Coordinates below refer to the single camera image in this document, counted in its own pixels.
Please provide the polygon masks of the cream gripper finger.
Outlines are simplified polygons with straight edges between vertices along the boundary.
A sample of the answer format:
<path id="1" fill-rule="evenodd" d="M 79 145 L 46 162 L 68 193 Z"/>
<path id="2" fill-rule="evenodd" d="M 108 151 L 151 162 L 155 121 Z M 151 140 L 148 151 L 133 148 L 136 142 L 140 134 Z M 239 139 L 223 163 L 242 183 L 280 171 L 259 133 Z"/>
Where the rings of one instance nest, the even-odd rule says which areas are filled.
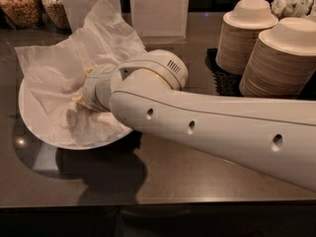
<path id="1" fill-rule="evenodd" d="M 83 96 L 73 97 L 72 100 L 86 109 L 91 109 L 91 107 L 84 101 Z"/>

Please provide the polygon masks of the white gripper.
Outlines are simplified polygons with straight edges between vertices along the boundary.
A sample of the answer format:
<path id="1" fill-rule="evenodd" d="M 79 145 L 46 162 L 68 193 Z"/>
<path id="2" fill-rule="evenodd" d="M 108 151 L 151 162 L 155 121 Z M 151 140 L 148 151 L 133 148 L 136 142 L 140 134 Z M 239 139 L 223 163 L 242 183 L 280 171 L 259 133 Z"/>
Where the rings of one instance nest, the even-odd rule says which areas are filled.
<path id="1" fill-rule="evenodd" d="M 83 102 L 96 112 L 108 111 L 112 92 L 135 70 L 156 75 L 172 90 L 182 90 L 189 76 L 185 63 L 176 54 L 163 49 L 152 50 L 136 55 L 117 67 L 100 64 L 88 68 Z"/>

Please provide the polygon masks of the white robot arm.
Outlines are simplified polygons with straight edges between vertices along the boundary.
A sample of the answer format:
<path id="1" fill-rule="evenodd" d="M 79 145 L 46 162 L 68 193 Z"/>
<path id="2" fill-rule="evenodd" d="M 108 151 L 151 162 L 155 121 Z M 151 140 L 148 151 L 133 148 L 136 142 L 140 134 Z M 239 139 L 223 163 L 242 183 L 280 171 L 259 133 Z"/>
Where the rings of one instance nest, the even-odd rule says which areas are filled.
<path id="1" fill-rule="evenodd" d="M 93 67 L 83 86 L 92 110 L 269 176 L 316 191 L 316 102 L 185 91 L 188 69 L 167 50 Z"/>

